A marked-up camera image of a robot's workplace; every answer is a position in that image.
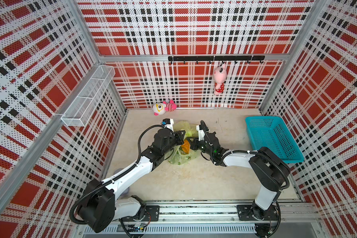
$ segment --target white wire mesh basket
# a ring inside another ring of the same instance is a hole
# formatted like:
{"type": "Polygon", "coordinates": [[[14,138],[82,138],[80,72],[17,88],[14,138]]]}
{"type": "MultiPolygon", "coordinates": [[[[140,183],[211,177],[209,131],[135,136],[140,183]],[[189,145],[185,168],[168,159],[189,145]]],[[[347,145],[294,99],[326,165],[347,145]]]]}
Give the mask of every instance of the white wire mesh basket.
{"type": "Polygon", "coordinates": [[[67,126],[86,126],[114,75],[114,67],[99,66],[67,108],[62,121],[67,126]]]}

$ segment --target mounting plate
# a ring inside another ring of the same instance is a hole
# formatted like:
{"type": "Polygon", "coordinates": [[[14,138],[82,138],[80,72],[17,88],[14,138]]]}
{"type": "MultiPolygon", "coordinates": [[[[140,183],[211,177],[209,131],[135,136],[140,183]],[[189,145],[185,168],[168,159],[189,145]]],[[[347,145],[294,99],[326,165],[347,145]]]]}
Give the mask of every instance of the mounting plate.
{"type": "MultiPolygon", "coordinates": [[[[151,214],[151,221],[157,222],[159,220],[160,206],[146,206],[145,211],[151,214]]],[[[124,222],[148,222],[150,217],[145,215],[140,221],[135,221],[132,217],[124,217],[124,222]]]]}
{"type": "MultiPolygon", "coordinates": [[[[252,216],[251,205],[237,205],[237,213],[240,221],[256,221],[256,219],[252,216]]],[[[264,221],[276,221],[277,213],[275,208],[271,208],[267,212],[267,217],[264,218],[264,221]]]]}

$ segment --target wire basket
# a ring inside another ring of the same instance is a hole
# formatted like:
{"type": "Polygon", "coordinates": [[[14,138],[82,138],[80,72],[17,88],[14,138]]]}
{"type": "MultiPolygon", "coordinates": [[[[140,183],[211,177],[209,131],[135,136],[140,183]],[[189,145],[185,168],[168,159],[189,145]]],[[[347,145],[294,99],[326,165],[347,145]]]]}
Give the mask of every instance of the wire basket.
{"type": "Polygon", "coordinates": [[[304,161],[299,146],[282,118],[247,117],[246,124],[253,150],[267,147],[287,164],[304,161]]]}
{"type": "Polygon", "coordinates": [[[67,108],[62,121],[67,126],[86,126],[114,75],[114,67],[99,66],[67,108]]]}

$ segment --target black hook rack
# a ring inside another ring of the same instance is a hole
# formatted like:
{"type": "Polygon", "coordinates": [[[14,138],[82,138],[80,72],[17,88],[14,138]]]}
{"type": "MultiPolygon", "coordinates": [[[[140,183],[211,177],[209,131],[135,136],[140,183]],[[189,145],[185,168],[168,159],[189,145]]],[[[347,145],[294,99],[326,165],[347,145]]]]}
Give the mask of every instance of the black hook rack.
{"type": "Polygon", "coordinates": [[[235,64],[237,61],[246,61],[248,64],[251,63],[251,61],[259,61],[259,63],[263,64],[263,60],[265,59],[264,55],[227,55],[227,56],[213,56],[213,55],[204,55],[204,56],[168,56],[168,61],[169,62],[177,62],[181,61],[184,62],[184,64],[187,61],[195,61],[196,64],[198,64],[199,61],[209,61],[209,64],[212,61],[222,61],[222,64],[224,64],[226,61],[234,61],[235,64]]]}

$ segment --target blue plastic basket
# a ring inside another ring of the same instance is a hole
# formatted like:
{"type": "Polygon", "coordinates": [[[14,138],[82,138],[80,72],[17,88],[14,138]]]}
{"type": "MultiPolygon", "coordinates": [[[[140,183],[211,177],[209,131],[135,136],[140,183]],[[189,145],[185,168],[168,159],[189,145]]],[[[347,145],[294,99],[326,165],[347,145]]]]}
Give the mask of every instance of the blue plastic basket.
{"type": "Polygon", "coordinates": [[[304,161],[299,146],[282,118],[247,117],[246,124],[253,150],[265,146],[287,164],[304,161]]]}

